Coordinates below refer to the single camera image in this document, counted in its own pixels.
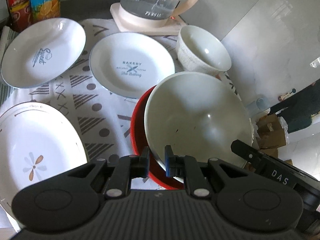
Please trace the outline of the white ribbed small bowl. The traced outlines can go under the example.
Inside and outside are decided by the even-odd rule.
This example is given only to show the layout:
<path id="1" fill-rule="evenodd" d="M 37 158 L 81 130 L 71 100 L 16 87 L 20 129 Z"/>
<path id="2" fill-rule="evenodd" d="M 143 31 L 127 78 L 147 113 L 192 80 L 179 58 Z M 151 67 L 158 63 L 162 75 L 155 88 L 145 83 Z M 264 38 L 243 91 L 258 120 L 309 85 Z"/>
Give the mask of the white ribbed small bowl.
<path id="1" fill-rule="evenodd" d="M 213 34 L 195 25 L 186 25 L 180 29 L 176 54 L 185 71 L 216 76 L 232 66 L 225 46 Z"/>

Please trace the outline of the clear plastic bottle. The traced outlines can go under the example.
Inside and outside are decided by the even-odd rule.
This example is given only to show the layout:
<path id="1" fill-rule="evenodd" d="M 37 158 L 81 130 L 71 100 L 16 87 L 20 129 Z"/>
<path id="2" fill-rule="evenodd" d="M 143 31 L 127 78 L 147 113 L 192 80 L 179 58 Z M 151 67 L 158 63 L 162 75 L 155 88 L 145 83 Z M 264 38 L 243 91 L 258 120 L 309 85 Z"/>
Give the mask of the clear plastic bottle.
<path id="1" fill-rule="evenodd" d="M 249 103 L 246 106 L 248 116 L 250 118 L 269 109 L 269 108 L 270 108 L 270 102 L 269 102 L 268 98 L 266 98 L 265 96 L 258 98 L 257 100 Z"/>

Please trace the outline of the red bowl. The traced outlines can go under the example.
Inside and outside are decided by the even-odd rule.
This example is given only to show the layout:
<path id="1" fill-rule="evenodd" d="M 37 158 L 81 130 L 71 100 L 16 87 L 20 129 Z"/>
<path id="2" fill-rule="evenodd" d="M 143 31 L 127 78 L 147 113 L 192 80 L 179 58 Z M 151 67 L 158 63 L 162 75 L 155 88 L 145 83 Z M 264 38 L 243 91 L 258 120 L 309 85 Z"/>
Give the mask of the red bowl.
<path id="1" fill-rule="evenodd" d="M 144 113 L 148 98 L 155 87 L 148 89 L 138 100 L 131 117 L 130 137 L 135 155 L 141 155 L 148 142 L 144 129 Z M 152 153 L 150 154 L 149 177 L 159 186 L 167 190 L 183 190 L 182 182 L 166 176 L 165 170 L 157 163 Z"/>

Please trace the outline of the black gripper DAS label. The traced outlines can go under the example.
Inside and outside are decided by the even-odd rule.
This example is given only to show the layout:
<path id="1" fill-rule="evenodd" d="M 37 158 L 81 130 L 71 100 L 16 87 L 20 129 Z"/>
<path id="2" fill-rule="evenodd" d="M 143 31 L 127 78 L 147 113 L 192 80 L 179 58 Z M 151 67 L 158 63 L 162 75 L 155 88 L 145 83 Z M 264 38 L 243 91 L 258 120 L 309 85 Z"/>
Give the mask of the black gripper DAS label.
<path id="1" fill-rule="evenodd" d="M 255 173 L 286 185 L 301 196 L 304 210 L 298 222 L 300 232 L 319 238 L 319 180 L 288 163 L 235 140 L 231 151 L 252 164 Z"/>

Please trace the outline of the patterned white table cloth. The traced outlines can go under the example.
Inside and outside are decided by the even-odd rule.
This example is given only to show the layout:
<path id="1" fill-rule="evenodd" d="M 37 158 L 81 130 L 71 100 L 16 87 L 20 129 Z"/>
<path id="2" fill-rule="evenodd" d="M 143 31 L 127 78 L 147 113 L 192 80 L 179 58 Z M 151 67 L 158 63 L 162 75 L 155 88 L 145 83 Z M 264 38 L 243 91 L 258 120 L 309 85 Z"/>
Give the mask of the patterned white table cloth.
<path id="1" fill-rule="evenodd" d="M 81 22 L 81 26 L 86 33 L 86 45 L 72 68 L 36 88 L 1 86 L 1 115 L 20 103 L 44 103 L 62 113 L 73 125 L 84 146 L 87 160 L 103 158 L 115 163 L 120 157 L 132 153 L 130 122 L 137 100 L 106 90 L 89 68 L 89 54 L 94 45 L 102 38 L 118 32 L 115 22 L 87 19 Z M 11 209 L 4 210 L 18 231 L 20 225 L 15 221 Z"/>

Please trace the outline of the white plate flower print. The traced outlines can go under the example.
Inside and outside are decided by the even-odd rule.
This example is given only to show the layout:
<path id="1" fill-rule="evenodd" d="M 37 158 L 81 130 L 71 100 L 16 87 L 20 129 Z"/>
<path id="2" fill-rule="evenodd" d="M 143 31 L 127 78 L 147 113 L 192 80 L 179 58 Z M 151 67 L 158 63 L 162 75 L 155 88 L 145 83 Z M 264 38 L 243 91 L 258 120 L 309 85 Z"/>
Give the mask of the white plate flower print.
<path id="1" fill-rule="evenodd" d="M 55 108 L 17 104 L 1 115 L 1 206 L 21 189 L 87 163 L 80 137 Z"/>

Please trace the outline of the large cream ceramic bowl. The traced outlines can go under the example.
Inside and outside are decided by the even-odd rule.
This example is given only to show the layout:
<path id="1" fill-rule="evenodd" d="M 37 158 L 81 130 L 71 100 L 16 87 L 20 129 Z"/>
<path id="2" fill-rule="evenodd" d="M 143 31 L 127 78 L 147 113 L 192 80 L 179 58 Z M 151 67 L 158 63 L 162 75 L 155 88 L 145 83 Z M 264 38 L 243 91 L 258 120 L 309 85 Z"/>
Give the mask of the large cream ceramic bowl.
<path id="1" fill-rule="evenodd" d="M 241 100 L 219 79 L 198 72 L 180 72 L 151 92 L 144 113 L 148 145 L 165 167 L 164 148 L 197 161 L 222 159 L 238 167 L 246 161 L 231 151 L 236 139 L 252 144 L 251 121 Z"/>

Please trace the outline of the cream kettle base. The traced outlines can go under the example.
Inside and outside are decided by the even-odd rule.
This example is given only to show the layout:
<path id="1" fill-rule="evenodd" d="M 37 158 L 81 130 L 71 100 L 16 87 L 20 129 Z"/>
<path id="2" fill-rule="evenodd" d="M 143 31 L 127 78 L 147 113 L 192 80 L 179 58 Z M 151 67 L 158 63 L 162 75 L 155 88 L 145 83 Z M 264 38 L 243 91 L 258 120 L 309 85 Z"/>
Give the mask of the cream kettle base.
<path id="1" fill-rule="evenodd" d="M 180 18 L 170 17 L 164 20 L 148 20 L 123 9 L 120 3 L 113 3 L 110 13 L 120 32 L 135 32 L 148 36 L 178 35 L 187 24 Z"/>

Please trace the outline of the dark green sofa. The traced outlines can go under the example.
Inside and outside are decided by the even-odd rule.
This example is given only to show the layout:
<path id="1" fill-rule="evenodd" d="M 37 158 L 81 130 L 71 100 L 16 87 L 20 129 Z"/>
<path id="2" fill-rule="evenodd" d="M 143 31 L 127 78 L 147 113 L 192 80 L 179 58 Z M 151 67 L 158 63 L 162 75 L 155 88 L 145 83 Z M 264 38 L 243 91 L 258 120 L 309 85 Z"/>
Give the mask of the dark green sofa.
<path id="1" fill-rule="evenodd" d="M 287 123 L 287 132 L 293 133 L 309 127 L 312 116 L 319 112 L 319 80 L 295 95 L 272 106 L 268 115 L 276 113 Z"/>

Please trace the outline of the white plate Bakery print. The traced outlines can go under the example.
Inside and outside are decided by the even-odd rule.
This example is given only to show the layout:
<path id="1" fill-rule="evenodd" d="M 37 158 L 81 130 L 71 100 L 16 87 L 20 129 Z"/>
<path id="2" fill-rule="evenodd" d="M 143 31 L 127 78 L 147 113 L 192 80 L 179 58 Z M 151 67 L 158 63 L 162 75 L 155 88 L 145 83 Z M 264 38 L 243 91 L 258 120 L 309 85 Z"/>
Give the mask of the white plate Bakery print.
<path id="1" fill-rule="evenodd" d="M 162 44 L 132 32 L 111 34 L 97 42 L 89 66 L 109 92 L 132 99 L 175 73 L 174 61 Z"/>

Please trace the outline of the white plate Sweet print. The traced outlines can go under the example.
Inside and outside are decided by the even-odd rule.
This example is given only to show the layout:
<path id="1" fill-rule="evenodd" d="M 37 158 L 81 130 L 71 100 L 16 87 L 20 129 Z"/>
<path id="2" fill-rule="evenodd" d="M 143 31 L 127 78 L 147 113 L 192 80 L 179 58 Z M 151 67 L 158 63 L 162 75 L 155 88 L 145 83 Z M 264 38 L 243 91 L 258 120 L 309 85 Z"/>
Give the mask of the white plate Sweet print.
<path id="1" fill-rule="evenodd" d="M 6 49 L 1 77 L 14 88 L 47 83 L 76 62 L 86 43 L 84 28 L 68 18 L 51 18 L 22 31 Z"/>

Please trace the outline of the cardboard boxes on floor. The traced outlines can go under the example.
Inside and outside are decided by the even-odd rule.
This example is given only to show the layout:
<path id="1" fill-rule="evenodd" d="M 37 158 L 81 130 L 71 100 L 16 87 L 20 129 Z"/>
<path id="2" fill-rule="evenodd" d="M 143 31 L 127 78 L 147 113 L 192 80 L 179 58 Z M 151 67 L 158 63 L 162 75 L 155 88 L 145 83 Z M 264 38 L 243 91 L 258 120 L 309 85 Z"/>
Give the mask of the cardboard boxes on floor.
<path id="1" fill-rule="evenodd" d="M 286 130 L 276 114 L 266 115 L 257 121 L 259 150 L 271 157 L 279 158 L 278 148 L 286 146 Z"/>

